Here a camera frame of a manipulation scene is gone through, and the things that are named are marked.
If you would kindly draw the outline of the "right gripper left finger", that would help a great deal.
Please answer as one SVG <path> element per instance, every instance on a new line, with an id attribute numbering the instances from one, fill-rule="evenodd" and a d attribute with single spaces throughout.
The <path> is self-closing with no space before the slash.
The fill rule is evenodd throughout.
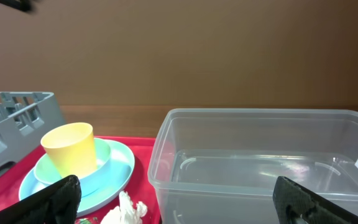
<path id="1" fill-rule="evenodd" d="M 80 181 L 69 175 L 1 210 L 0 224 L 74 224 L 80 202 Z"/>

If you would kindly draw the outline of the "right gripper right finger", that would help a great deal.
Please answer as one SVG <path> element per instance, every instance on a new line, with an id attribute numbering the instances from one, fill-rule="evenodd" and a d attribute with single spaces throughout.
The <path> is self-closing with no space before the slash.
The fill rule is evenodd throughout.
<path id="1" fill-rule="evenodd" d="M 358 216 L 291 179 L 277 177 L 273 204 L 280 224 L 358 224 Z"/>

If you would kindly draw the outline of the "red snack wrapper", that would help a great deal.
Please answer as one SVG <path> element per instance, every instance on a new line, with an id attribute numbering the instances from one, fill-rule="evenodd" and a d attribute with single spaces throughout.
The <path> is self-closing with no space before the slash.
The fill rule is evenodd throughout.
<path id="1" fill-rule="evenodd" d="M 80 218 L 75 220 L 75 224 L 95 224 L 94 218 Z"/>

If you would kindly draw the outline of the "light blue plate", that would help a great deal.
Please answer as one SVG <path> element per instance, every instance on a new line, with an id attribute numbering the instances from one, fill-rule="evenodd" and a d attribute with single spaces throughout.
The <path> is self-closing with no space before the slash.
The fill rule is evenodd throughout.
<path id="1" fill-rule="evenodd" d="M 81 185 L 81 202 L 77 216 L 82 217 L 95 212 L 114 200 L 119 192 L 124 190 L 134 171 L 135 157 L 128 146 L 121 142 L 105 140 L 111 148 L 111 160 L 107 171 L 98 182 Z M 34 168 L 24 177 L 19 187 L 19 200 L 23 200 L 38 191 L 48 187 L 38 181 L 34 175 Z"/>

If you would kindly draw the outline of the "yellow plastic cup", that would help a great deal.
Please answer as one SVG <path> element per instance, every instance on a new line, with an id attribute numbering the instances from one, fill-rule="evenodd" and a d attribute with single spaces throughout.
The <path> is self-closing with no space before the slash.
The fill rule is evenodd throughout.
<path id="1" fill-rule="evenodd" d="M 40 140 L 62 177 L 86 177 L 97 170 L 93 127 L 88 123 L 59 126 Z"/>

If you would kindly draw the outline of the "white napkin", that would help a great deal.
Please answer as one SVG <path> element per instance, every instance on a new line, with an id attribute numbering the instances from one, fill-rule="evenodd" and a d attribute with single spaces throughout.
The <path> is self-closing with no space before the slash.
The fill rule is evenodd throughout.
<path id="1" fill-rule="evenodd" d="M 101 220 L 101 224 L 142 224 L 142 218 L 147 214 L 146 204 L 139 201 L 135 207 L 129 194 L 119 193 L 119 205 L 110 210 Z"/>

